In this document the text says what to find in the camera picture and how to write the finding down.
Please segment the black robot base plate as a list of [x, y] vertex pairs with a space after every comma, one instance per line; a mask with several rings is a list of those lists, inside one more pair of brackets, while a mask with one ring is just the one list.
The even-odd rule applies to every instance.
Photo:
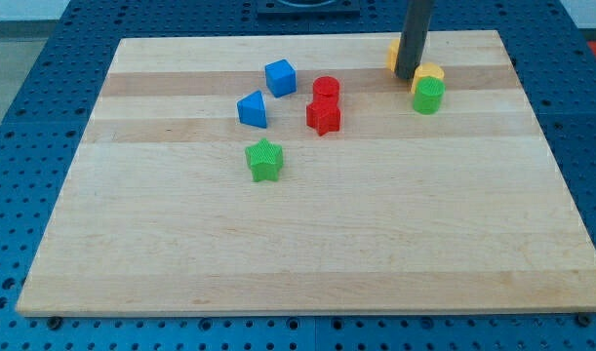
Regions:
[[259, 18], [280, 16], [356, 15], [360, 0], [257, 0]]

